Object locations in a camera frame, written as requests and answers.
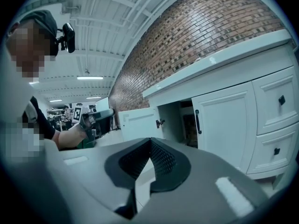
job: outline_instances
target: white cabinet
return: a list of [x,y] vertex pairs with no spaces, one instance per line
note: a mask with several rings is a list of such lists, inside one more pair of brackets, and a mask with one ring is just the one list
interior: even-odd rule
[[174,142],[184,139],[178,102],[139,110],[119,112],[124,141],[161,138]]
[[256,139],[256,100],[251,82],[192,98],[198,147],[246,173]]
[[148,137],[163,138],[161,126],[156,125],[156,120],[160,121],[156,107],[122,111],[118,116],[124,141]]
[[294,67],[252,81],[257,105],[257,134],[299,121],[299,87]]
[[259,135],[247,174],[282,168],[289,164],[298,138],[299,123]]

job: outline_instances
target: black cabinet handle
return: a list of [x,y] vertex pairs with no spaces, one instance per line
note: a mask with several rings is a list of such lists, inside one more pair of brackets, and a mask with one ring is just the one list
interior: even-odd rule
[[280,105],[283,105],[285,103],[285,97],[284,96],[281,96],[279,99],[278,99]]
[[275,149],[274,149],[274,155],[279,154],[279,151],[280,151],[280,148],[275,148]]
[[160,125],[164,124],[165,123],[165,120],[164,119],[160,119],[159,120],[156,120],[156,125],[157,125],[157,129],[160,127]]
[[200,130],[200,126],[199,126],[199,119],[198,119],[199,111],[196,110],[195,114],[196,114],[196,126],[197,126],[197,130],[198,130],[198,133],[201,134],[201,130]]

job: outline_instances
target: open cabinet door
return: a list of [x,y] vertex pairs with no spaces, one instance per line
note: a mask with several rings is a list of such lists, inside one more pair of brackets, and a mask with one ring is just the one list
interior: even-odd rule
[[138,138],[161,138],[163,132],[157,107],[118,112],[124,141]]

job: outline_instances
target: red brick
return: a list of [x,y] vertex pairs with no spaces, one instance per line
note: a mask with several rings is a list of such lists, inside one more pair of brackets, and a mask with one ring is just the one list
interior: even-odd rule
[[[149,107],[142,92],[199,56],[283,28],[260,0],[176,1],[141,37],[115,81],[109,104],[116,110],[116,123],[118,111]],[[228,43],[232,37],[235,42]]]

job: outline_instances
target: gray cap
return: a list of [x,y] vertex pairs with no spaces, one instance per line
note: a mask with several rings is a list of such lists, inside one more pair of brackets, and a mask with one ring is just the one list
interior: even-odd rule
[[51,12],[48,10],[38,10],[31,12],[24,16],[20,23],[27,21],[27,20],[34,20],[37,24],[41,27],[49,31],[49,33],[56,38],[57,36],[57,23],[52,16]]

